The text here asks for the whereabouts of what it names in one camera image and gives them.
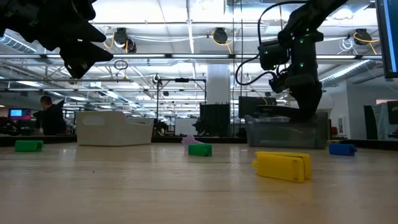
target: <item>blue plastic block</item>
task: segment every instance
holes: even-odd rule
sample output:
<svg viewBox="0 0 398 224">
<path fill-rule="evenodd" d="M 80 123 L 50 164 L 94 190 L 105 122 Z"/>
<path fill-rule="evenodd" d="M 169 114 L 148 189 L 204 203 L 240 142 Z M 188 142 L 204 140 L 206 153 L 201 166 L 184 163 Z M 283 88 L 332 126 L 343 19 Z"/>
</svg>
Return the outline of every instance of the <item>blue plastic block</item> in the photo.
<svg viewBox="0 0 398 224">
<path fill-rule="evenodd" d="M 355 156 L 357 151 L 354 145 L 329 144 L 329 153 L 332 155 Z"/>
</svg>

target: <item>green plastic block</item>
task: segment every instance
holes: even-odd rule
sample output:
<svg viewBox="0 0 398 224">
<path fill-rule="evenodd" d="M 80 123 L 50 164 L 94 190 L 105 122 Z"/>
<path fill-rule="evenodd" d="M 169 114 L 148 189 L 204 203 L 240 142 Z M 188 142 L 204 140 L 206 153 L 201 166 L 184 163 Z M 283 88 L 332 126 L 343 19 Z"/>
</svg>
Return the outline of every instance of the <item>green plastic block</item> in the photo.
<svg viewBox="0 0 398 224">
<path fill-rule="evenodd" d="M 43 141 L 16 141 L 16 152 L 41 152 L 44 147 Z"/>
<path fill-rule="evenodd" d="M 211 144 L 191 144 L 188 146 L 188 155 L 190 156 L 212 156 L 213 150 Z"/>
</svg>

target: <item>clear plastic bin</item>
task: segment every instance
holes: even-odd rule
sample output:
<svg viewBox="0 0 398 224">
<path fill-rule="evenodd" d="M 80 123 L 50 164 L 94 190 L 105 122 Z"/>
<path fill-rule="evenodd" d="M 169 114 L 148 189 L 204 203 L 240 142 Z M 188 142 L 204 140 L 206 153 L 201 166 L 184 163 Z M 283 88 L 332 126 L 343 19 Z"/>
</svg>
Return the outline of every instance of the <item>clear plastic bin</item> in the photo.
<svg viewBox="0 0 398 224">
<path fill-rule="evenodd" d="M 306 123 L 288 118 L 244 117 L 250 147 L 300 147 L 324 149 L 328 140 L 328 114 L 317 113 Z"/>
</svg>

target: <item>yellow toy block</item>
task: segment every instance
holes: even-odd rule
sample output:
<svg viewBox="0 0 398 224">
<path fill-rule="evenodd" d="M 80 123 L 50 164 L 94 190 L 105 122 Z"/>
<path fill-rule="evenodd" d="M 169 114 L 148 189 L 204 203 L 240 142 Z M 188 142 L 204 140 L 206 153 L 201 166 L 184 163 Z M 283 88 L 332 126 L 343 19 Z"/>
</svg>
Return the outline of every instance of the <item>yellow toy block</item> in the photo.
<svg viewBox="0 0 398 224">
<path fill-rule="evenodd" d="M 274 155 L 274 156 L 289 156 L 289 157 L 298 157 L 302 158 L 304 161 L 304 179 L 311 180 L 311 158 L 310 155 L 305 153 L 296 153 L 296 152 L 257 152 L 256 155 L 266 154 L 266 155 Z"/>
<path fill-rule="evenodd" d="M 304 182 L 304 161 L 298 157 L 274 156 L 256 153 L 257 161 L 252 163 L 257 168 L 257 175 L 293 182 Z"/>
</svg>

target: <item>pillar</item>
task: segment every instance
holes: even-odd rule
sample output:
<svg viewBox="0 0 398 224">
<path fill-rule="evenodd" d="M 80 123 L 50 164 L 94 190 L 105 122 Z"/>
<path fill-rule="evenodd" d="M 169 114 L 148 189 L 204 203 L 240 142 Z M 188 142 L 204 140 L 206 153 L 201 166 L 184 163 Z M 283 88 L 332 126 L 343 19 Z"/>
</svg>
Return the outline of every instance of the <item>pillar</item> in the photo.
<svg viewBox="0 0 398 224">
<path fill-rule="evenodd" d="M 228 64 L 207 65 L 207 104 L 231 102 L 230 71 Z"/>
</svg>

